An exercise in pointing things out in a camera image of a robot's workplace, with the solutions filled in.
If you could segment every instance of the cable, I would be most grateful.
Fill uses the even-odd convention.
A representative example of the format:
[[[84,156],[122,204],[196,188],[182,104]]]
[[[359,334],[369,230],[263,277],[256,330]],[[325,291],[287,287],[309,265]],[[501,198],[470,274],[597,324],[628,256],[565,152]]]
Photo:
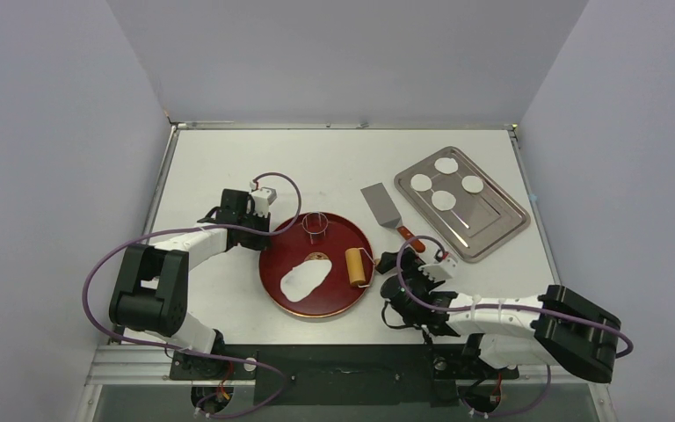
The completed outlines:
[[[539,406],[540,403],[542,403],[542,401],[545,398],[547,398],[547,396],[549,394],[550,385],[552,385],[552,369],[549,367],[549,365],[547,365],[547,369],[548,369],[548,381],[547,381],[547,384],[545,384],[545,389],[542,391],[542,393],[540,394],[539,397],[537,397],[533,402],[531,402],[530,404],[522,407],[521,409],[516,409],[516,410],[513,410],[513,411],[497,411],[495,413],[481,413],[481,412],[473,409],[472,406],[470,406],[469,403],[467,403],[467,401],[464,399],[464,397],[467,394],[466,392],[465,392],[465,395],[462,395],[461,402],[464,403],[469,409],[472,409],[472,414],[475,414],[477,416],[484,416],[486,418],[505,418],[507,416],[520,415],[521,413],[525,413],[525,412],[530,411],[533,408]]]
[[[483,378],[480,378],[479,380],[473,382],[469,387],[467,387],[466,389],[464,389],[464,393],[461,394],[461,396],[458,396],[457,398],[459,398],[459,399],[461,399],[462,401],[464,401],[464,397],[467,397],[468,395],[470,395],[470,394],[472,393],[472,391],[473,391],[475,388],[477,388],[478,385],[480,385],[480,384],[482,384],[483,382],[486,382],[486,381],[488,381],[488,377],[487,377],[487,376],[484,376]]]
[[[397,261],[396,261],[397,279],[399,279],[400,286],[403,287],[405,294],[413,302],[417,303],[418,305],[420,305],[424,308],[431,309],[431,310],[436,310],[436,311],[440,311],[440,312],[467,312],[468,310],[472,310],[471,306],[461,306],[459,308],[443,308],[443,307],[440,307],[440,306],[434,306],[434,305],[431,305],[429,303],[421,301],[420,299],[417,298],[417,296],[412,294],[412,292],[408,288],[408,286],[405,283],[405,280],[403,278],[401,260],[402,260],[403,252],[405,251],[405,249],[408,246],[410,246],[410,244],[412,242],[414,242],[416,240],[430,240],[431,242],[434,242],[441,249],[442,253],[446,253],[446,250],[444,249],[444,246],[441,244],[441,242],[439,242],[438,240],[436,240],[433,237],[430,237],[430,236],[413,236],[413,237],[407,239],[405,241],[405,243],[402,246],[400,246],[400,251],[397,253]],[[507,303],[502,304],[502,305],[501,304],[493,304],[493,303],[481,303],[481,304],[476,305],[475,308],[476,309],[525,310],[527,312],[534,312],[534,313],[538,313],[538,314],[542,314],[542,315],[547,315],[547,316],[550,316],[550,317],[560,318],[562,320],[570,321],[572,323],[582,324],[582,325],[586,325],[588,327],[595,328],[597,330],[606,331],[606,332],[608,332],[608,333],[610,333],[614,336],[617,336],[617,337],[621,338],[622,341],[625,342],[625,345],[627,345],[627,347],[625,347],[625,350],[617,353],[617,359],[631,354],[633,352],[633,349],[635,349],[635,347],[633,346],[633,342],[628,338],[628,336],[623,334],[621,331],[616,330],[616,329],[614,329],[614,328],[612,328],[608,325],[594,323],[593,321],[589,321],[588,319],[583,319],[583,318],[579,318],[577,316],[563,314],[562,312],[557,312],[557,311],[550,310],[550,309],[535,308],[533,306],[513,305],[513,304],[507,304]]]
[[[218,205],[211,208],[211,210],[208,211],[203,218],[213,218],[214,214],[216,214],[217,212],[219,212],[219,206]]]
[[[500,386],[503,383],[503,375],[501,373],[498,373],[498,384],[496,384],[496,388],[493,389],[493,392],[490,393],[491,396],[496,395],[496,391],[500,390]]]
[[[413,325],[405,324],[405,325],[389,325],[387,322],[387,306],[389,305],[389,302],[384,302],[384,308],[381,308],[381,320],[384,321],[384,325],[387,325],[388,328],[391,328],[392,330],[404,330],[406,328],[415,328]]]
[[[223,388],[223,383],[225,383],[232,374],[234,374],[234,364],[229,362],[229,368],[227,369],[226,374],[221,379],[221,382],[219,382],[218,388],[221,395],[224,396],[224,398],[226,398],[227,400],[229,400],[230,397],[229,394],[226,392],[226,390]]]
[[[94,325],[94,328],[105,334],[106,336],[110,338],[114,338],[115,340],[118,341],[126,341],[128,343],[133,343],[136,345],[140,346],[155,346],[155,347],[162,347],[162,348],[170,348],[172,350],[177,350],[178,352],[189,354],[191,356],[196,356],[199,358],[208,358],[208,359],[216,359],[216,360],[226,360],[229,362],[233,363],[242,363],[242,364],[248,364],[248,365],[255,365],[256,367],[262,367],[264,369],[267,369],[269,371],[273,371],[276,373],[278,376],[283,378],[283,383],[281,384],[280,388],[276,390],[273,394],[271,394],[269,397],[267,397],[265,400],[262,402],[255,404],[254,406],[250,407],[249,409],[246,409],[244,411],[238,411],[235,413],[231,413],[229,415],[213,415],[213,418],[236,418],[242,415],[246,415],[249,413],[252,413],[253,411],[256,411],[257,409],[265,406],[266,404],[270,403],[275,397],[280,395],[280,393],[283,392],[284,389],[286,389],[287,385],[287,377],[285,374],[283,374],[279,369],[272,367],[266,363],[259,362],[259,361],[254,361],[254,360],[244,360],[240,358],[234,358],[231,356],[223,356],[220,354],[211,354],[211,353],[203,353],[203,352],[196,352],[194,350],[189,350],[185,349],[182,350],[182,347],[179,346],[174,346],[174,345],[167,345],[165,343],[160,343],[156,341],[147,341],[147,340],[139,340],[136,338],[130,338],[123,336],[122,334],[119,334],[117,332],[114,332],[112,330],[109,330],[105,328],[102,324],[99,323],[97,318],[94,317],[94,315],[91,314],[91,309],[89,308],[89,285],[91,284],[91,280],[94,278],[95,274],[97,274],[97,271],[99,271],[99,268],[101,268],[110,258],[114,257],[118,252],[123,251],[126,249],[128,246],[131,244],[137,244],[143,240],[150,239],[152,237],[157,237],[157,236],[164,236],[164,235],[175,235],[175,234],[182,234],[182,233],[192,233],[194,231],[198,230],[210,230],[210,229],[234,229],[234,230],[241,230],[245,231],[247,233],[252,233],[253,235],[259,235],[259,236],[277,236],[283,232],[285,232],[288,229],[291,229],[291,227],[296,223],[296,220],[299,219],[299,213],[301,212],[301,191],[299,190],[299,186],[296,185],[296,183],[288,176],[286,176],[283,173],[278,173],[276,171],[270,171],[267,173],[263,173],[256,178],[253,179],[254,182],[257,182],[261,178],[268,177],[268,176],[277,176],[280,178],[284,178],[288,183],[291,184],[291,186],[294,187],[294,190],[296,191],[296,198],[298,200],[298,205],[296,207],[296,215],[294,216],[293,219],[284,227],[283,229],[276,230],[273,232],[266,232],[266,231],[259,231],[255,229],[250,229],[247,227],[241,227],[241,226],[236,226],[234,224],[212,224],[209,226],[204,226],[204,227],[193,227],[193,228],[186,228],[186,229],[169,229],[169,230],[161,230],[157,231],[154,233],[148,233],[147,235],[139,236],[133,240],[129,240],[120,246],[116,247],[115,249],[111,250],[108,252],[104,257],[102,257],[94,267],[91,268],[91,271],[89,271],[89,274],[86,276],[86,280],[84,280],[83,283],[83,288],[82,288],[82,307],[83,307],[83,312],[86,315],[87,319],[89,319],[89,322]]]
[[[208,400],[216,397],[217,394],[219,394],[219,392],[217,391],[217,389],[214,389],[213,393],[211,393],[207,396],[203,396],[200,400],[198,400],[198,402],[195,404],[195,412],[192,414],[192,416],[195,418],[196,415],[198,414],[198,409],[203,410],[203,406],[206,404],[206,402]],[[213,414],[213,415],[210,416],[210,418],[225,418],[225,417]]]

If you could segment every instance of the white wall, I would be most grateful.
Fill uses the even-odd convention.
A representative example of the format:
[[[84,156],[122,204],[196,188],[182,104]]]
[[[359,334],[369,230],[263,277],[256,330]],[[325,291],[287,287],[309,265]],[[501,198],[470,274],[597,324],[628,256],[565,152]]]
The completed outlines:
[[[140,232],[168,134],[105,1],[0,1],[0,421],[73,418],[83,277]]]
[[[108,0],[173,121],[520,121],[587,0]]]
[[[618,415],[675,420],[675,2],[591,0],[520,127],[563,284],[635,340]]]

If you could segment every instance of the red round tray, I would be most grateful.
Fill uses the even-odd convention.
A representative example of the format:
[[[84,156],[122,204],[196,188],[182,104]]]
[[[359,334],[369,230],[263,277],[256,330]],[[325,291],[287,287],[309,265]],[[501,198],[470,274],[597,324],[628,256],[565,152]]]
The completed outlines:
[[[301,220],[305,215],[302,214],[291,229],[271,237],[271,247],[260,253],[260,280],[265,291],[281,308],[299,317],[318,318],[339,314],[350,308],[367,290],[351,287],[345,251],[351,248],[364,248],[373,256],[368,239],[355,224],[345,218],[330,213],[322,214],[330,223],[327,226],[326,236],[320,244],[309,243],[308,234],[301,226]],[[277,229],[286,227],[288,221],[280,224]],[[314,252],[327,255],[332,261],[332,269],[323,283],[309,296],[296,303],[291,302],[280,290],[280,279]],[[371,283],[374,263],[364,253],[361,253],[361,257],[366,280]]]

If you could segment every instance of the white table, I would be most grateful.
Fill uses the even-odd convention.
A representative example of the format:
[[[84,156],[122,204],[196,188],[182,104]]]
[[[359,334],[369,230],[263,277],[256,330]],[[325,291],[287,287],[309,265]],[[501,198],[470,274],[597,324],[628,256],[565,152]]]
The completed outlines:
[[[280,171],[300,187],[302,212],[326,211],[354,222],[377,256],[396,251],[402,242],[396,232],[376,223],[360,193],[362,187],[377,182],[387,187],[410,230],[440,239],[394,188],[393,179],[399,171],[450,145],[496,180],[532,216],[532,224],[481,262],[462,263],[457,277],[439,290],[501,297],[544,293],[554,283],[553,274],[504,130],[182,130],[153,230],[191,226],[219,204],[222,189],[248,190],[258,174]],[[278,191],[278,200],[271,206],[274,229],[293,216],[295,193],[279,178],[265,178],[261,183]],[[434,252],[428,246],[426,261]],[[364,297],[340,315],[302,319],[275,305],[263,289],[258,252],[235,248],[191,271],[188,310],[223,332],[229,344],[421,342],[417,331],[390,330],[382,323],[379,289],[384,280],[376,274]],[[392,310],[388,321],[401,323]]]

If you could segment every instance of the orange handle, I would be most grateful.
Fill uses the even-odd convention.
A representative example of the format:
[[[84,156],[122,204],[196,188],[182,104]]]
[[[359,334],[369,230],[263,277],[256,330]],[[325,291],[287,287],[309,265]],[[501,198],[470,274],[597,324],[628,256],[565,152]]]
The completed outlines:
[[[413,235],[412,232],[409,231],[408,228],[405,227],[405,226],[400,226],[400,227],[398,227],[398,228],[397,228],[397,232],[398,232],[400,235],[402,235],[402,236],[403,236],[403,239],[405,239],[405,240],[407,240],[407,239],[409,239],[409,238],[415,236],[415,235]],[[414,249],[415,252],[417,252],[417,253],[423,253],[423,252],[425,252],[425,245],[423,244],[423,242],[420,241],[420,239],[414,240],[414,241],[410,244],[410,246],[412,246],[412,249]]]

